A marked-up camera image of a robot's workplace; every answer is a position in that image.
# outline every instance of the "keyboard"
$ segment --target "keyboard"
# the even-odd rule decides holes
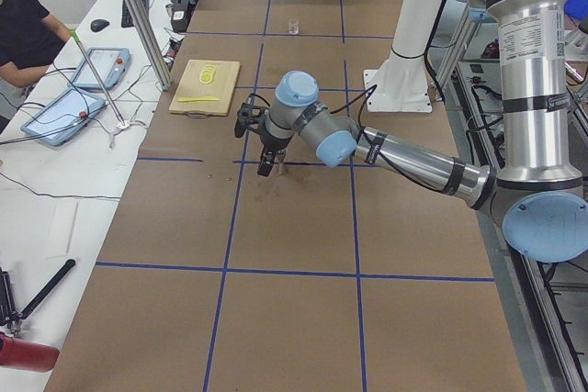
[[[147,15],[149,16],[149,0],[141,1],[143,3],[143,6],[145,7]],[[130,28],[134,26],[132,23],[132,16],[130,15],[129,7],[127,6],[124,0],[122,1],[122,19],[120,20],[120,26],[122,28]]]

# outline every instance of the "blue plastic bin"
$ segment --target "blue plastic bin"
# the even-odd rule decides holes
[[[563,10],[566,14],[582,20],[588,14],[588,0],[568,0]]]

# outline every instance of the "computer mouse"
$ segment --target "computer mouse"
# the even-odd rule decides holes
[[[90,29],[92,29],[93,32],[98,32],[106,28],[108,25],[110,25],[109,21],[105,20],[104,18],[97,18],[96,20],[92,20]]]

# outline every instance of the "white table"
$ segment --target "white table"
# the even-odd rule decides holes
[[[150,21],[161,49],[165,48],[171,32],[165,11],[168,3],[169,0],[150,0]],[[140,76],[143,66],[149,65],[136,29],[121,28],[120,17],[121,0],[97,0],[77,28],[87,48],[129,48],[131,63],[121,82],[110,91],[113,97],[127,89]],[[105,18],[110,25],[94,33],[90,30],[90,22],[96,18]],[[70,39],[55,64],[59,68],[74,67],[81,60],[82,54]],[[47,104],[66,87],[62,75],[52,74],[39,82],[27,101]],[[119,110],[125,119],[138,111],[136,118],[148,125],[161,92],[153,69],[133,86],[132,92],[143,102],[127,93],[117,100]],[[37,110],[30,108],[28,112],[34,115]],[[28,119],[27,114],[17,112],[0,141],[22,137],[20,126]],[[108,130],[117,125],[110,107],[104,109],[97,120]],[[51,148],[39,141],[1,145],[0,159],[4,164],[0,172],[41,193],[121,196],[145,131],[146,128],[138,126],[123,131],[116,137],[114,149],[110,149],[108,134],[96,121],[91,121],[60,148]],[[55,216],[59,213],[56,210],[60,204],[72,204],[72,200],[77,201],[77,211],[69,247],[64,243],[62,247],[49,249],[47,238],[51,225],[60,221],[59,216]],[[70,273],[23,321],[24,340],[62,347],[117,204],[117,201],[97,199],[35,196],[0,176],[0,266],[10,274],[18,310],[27,305],[67,259],[76,260]],[[112,322],[116,326],[116,318],[113,317]],[[49,375],[0,367],[0,385],[3,390],[41,391]]]

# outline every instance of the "tablet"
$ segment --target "tablet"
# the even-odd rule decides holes
[[[89,48],[87,52],[106,89],[112,89],[116,86],[129,65],[129,50],[126,48]],[[89,91],[102,90],[85,59],[80,62],[73,73],[72,84]]]
[[[60,146],[95,117],[106,101],[84,90],[68,88],[20,129],[50,146]]]

